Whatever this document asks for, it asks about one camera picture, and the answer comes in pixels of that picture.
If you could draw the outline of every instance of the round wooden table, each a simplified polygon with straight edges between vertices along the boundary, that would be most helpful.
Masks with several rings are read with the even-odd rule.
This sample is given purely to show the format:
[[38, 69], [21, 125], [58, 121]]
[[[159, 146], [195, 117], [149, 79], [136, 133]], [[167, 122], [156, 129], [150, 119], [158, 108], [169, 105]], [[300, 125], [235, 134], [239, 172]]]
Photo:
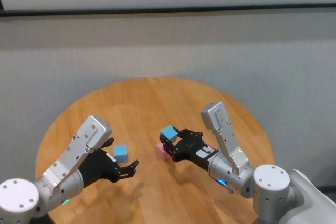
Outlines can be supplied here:
[[253, 223], [252, 200], [227, 190], [189, 161], [164, 161], [155, 152], [159, 132], [167, 125], [204, 133], [204, 142], [218, 146], [206, 130], [201, 109], [224, 102], [235, 136], [254, 166], [272, 164], [268, 138], [256, 119], [237, 101], [194, 81], [143, 78], [96, 90], [69, 106], [50, 126], [36, 159], [36, 177], [64, 151], [89, 115], [112, 127], [113, 146], [127, 145], [129, 162], [139, 160], [133, 178], [100, 180], [66, 205], [50, 212], [56, 224], [70, 223]]

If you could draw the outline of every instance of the pink cube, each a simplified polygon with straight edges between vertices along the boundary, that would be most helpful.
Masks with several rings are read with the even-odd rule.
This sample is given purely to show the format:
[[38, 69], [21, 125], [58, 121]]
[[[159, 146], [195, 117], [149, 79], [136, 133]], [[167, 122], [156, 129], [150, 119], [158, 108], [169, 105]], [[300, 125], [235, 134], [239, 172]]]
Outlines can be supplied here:
[[156, 154], [162, 159], [169, 159], [170, 155], [163, 149], [163, 144], [159, 143], [156, 145]]

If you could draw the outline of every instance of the gray wall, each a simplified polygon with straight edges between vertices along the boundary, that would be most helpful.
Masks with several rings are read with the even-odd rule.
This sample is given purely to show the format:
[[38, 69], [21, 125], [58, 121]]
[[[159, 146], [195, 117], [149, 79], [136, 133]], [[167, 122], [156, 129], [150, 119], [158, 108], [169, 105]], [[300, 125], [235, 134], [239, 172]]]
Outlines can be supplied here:
[[278, 165], [331, 183], [335, 41], [334, 10], [2, 19], [0, 180], [33, 179], [43, 134], [84, 94], [174, 76], [233, 96], [267, 131]]

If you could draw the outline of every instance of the blue cube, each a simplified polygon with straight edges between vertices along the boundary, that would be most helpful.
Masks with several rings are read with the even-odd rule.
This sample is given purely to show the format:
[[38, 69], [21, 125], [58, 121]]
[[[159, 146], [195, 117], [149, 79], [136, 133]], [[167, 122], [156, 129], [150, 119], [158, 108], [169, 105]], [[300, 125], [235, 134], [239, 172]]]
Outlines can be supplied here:
[[117, 163], [127, 163], [128, 162], [128, 154], [126, 145], [120, 145], [114, 147], [114, 158]]
[[164, 135], [166, 138], [168, 138], [169, 141], [174, 143], [177, 139], [177, 131], [172, 127], [172, 126], [167, 126], [164, 128], [161, 132], [160, 135]]

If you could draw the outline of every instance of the white cylindrical joint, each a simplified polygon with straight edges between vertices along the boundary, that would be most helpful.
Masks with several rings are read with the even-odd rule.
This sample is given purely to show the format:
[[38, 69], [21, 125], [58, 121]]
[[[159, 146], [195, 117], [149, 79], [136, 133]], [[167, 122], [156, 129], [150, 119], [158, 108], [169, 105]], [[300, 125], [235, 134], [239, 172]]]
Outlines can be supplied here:
[[0, 184], [0, 223], [30, 222], [39, 200], [36, 186], [25, 179], [9, 179]]
[[40, 194], [40, 200], [37, 203], [36, 210], [33, 213], [34, 218], [42, 217], [49, 211], [67, 202], [72, 197], [80, 194], [84, 188], [83, 177], [80, 171], [76, 170], [60, 185], [59, 190], [52, 192], [47, 186], [44, 178], [34, 182]]
[[276, 165], [261, 165], [253, 173], [253, 209], [260, 219], [279, 220], [286, 213], [290, 178]]

